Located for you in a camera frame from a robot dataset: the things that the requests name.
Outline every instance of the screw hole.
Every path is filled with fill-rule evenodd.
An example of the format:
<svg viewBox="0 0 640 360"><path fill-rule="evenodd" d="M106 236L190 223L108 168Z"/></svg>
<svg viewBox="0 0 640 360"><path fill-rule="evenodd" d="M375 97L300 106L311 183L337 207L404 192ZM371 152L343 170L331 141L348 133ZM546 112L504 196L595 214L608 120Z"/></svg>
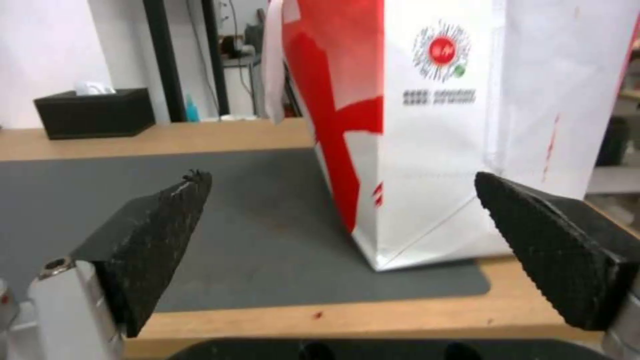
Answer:
<svg viewBox="0 0 640 360"><path fill-rule="evenodd" d="M444 350L444 360L482 360L482 356L467 344L450 343Z"/></svg>
<svg viewBox="0 0 640 360"><path fill-rule="evenodd" d="M335 360L331 349L323 343L305 345L298 354L299 360Z"/></svg>

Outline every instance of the gray desk mat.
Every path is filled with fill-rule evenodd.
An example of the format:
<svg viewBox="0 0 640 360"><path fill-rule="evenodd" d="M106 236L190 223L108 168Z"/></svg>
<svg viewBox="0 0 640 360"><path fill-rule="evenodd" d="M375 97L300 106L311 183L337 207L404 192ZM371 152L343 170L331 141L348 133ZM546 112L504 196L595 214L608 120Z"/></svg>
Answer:
<svg viewBox="0 0 640 360"><path fill-rule="evenodd" d="M477 295L473 261L374 272L344 230L310 149L0 162L0 277L24 299L127 200L213 174L200 223L158 311Z"/></svg>

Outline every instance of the red and white bag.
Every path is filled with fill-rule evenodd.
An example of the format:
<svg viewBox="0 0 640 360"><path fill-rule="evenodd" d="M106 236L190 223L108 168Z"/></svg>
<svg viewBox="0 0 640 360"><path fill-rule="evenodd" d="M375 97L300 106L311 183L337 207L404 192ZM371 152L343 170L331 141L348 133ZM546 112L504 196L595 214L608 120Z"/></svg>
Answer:
<svg viewBox="0 0 640 360"><path fill-rule="evenodd" d="M508 253L477 171L586 192L638 0L273 0L283 61L340 215L376 270Z"/></svg>

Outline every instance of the wooden table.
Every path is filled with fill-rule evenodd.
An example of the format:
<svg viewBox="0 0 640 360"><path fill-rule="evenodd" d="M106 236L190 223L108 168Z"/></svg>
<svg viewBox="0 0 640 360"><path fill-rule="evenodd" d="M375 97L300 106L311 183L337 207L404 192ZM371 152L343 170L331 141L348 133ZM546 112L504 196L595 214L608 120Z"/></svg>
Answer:
<svg viewBox="0 0 640 360"><path fill-rule="evenodd" d="M305 124L251 122L155 126L134 138L49 141L40 129L0 131L0 161L96 158L309 147ZM482 259L491 290L480 296L358 304L156 313L128 358L162 358L220 337L559 338L599 342L602 334L564 324L514 258Z"/></svg>

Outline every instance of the tissue box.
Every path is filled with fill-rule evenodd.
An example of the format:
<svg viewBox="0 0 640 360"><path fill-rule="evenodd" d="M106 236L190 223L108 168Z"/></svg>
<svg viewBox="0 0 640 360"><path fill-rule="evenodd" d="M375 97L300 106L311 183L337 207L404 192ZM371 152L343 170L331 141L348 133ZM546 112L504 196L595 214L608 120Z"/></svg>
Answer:
<svg viewBox="0 0 640 360"><path fill-rule="evenodd" d="M68 91L33 102L51 140L134 136L156 122L146 88L87 96Z"/></svg>

